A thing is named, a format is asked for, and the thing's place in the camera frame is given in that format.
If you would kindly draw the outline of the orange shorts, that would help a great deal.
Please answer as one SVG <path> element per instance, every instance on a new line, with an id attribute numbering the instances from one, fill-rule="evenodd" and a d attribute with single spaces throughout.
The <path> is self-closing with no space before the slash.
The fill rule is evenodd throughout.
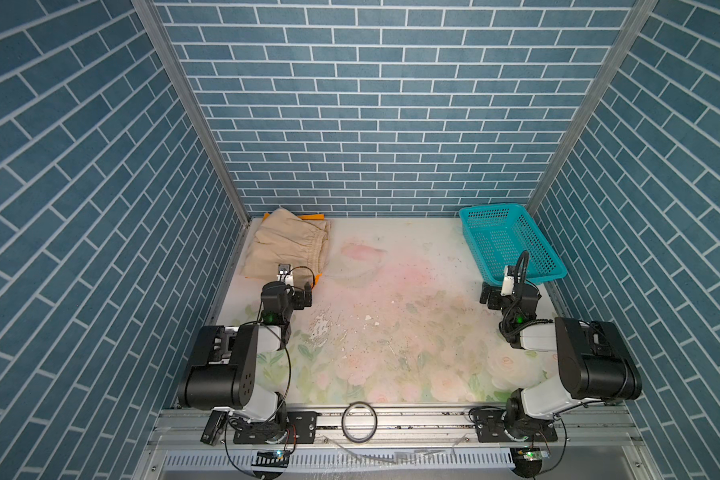
<path id="1" fill-rule="evenodd" d="M 295 270 L 311 271 L 312 285 L 322 274 L 327 245 L 327 223 L 304 220 L 285 209 L 278 209 L 263 220 L 260 228 L 263 262 L 269 273 L 279 264 L 290 264 Z"/>

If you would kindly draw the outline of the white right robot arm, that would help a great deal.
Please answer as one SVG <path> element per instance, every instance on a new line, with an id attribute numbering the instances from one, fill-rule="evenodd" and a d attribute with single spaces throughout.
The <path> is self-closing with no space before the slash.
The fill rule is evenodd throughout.
<path id="1" fill-rule="evenodd" d="M 556 356 L 555 375 L 511 394 L 505 407 L 506 426 L 549 424 L 580 406 L 641 396 L 642 378 L 615 325 L 540 318 L 536 312 L 540 300 L 539 289 L 530 283 L 481 287 L 479 302 L 502 314 L 498 329 L 510 347 Z"/>

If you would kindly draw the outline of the beige shorts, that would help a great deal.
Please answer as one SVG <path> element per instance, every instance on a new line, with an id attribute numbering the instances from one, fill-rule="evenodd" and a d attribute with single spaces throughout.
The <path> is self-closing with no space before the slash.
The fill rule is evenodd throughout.
<path id="1" fill-rule="evenodd" d="M 253 234 L 244 256 L 241 274 L 247 278 L 272 279 L 280 264 L 296 267 L 293 275 L 303 284 L 318 278 L 327 264 L 331 222 L 322 216 L 302 218 L 278 208 L 264 218 Z"/>

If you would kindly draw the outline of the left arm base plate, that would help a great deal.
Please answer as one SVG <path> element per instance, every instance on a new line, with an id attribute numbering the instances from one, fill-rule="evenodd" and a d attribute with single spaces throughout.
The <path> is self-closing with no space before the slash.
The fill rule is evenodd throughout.
<path id="1" fill-rule="evenodd" d="M 236 445 L 313 444 L 317 429 L 316 411 L 282 411 L 268 422 L 250 422 L 233 416 L 229 429 Z"/>

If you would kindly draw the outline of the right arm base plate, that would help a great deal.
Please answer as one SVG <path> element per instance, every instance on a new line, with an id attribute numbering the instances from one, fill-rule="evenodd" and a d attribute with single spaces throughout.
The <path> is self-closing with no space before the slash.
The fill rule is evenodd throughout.
<path id="1" fill-rule="evenodd" d="M 552 443 L 558 434 L 552 420 L 534 419 L 498 408 L 472 408 L 467 413 L 479 443 L 541 441 Z"/>

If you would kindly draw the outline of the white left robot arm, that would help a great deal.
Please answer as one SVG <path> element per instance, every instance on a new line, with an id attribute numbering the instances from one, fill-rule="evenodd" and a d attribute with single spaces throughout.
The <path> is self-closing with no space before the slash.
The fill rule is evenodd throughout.
<path id="1" fill-rule="evenodd" d="M 283 393 L 256 383 L 258 356 L 286 353 L 294 312 L 312 306 L 314 285 L 272 281 L 262 287 L 256 318 L 237 327 L 200 329 L 178 386 L 183 408 L 221 411 L 249 423 L 280 421 Z"/>

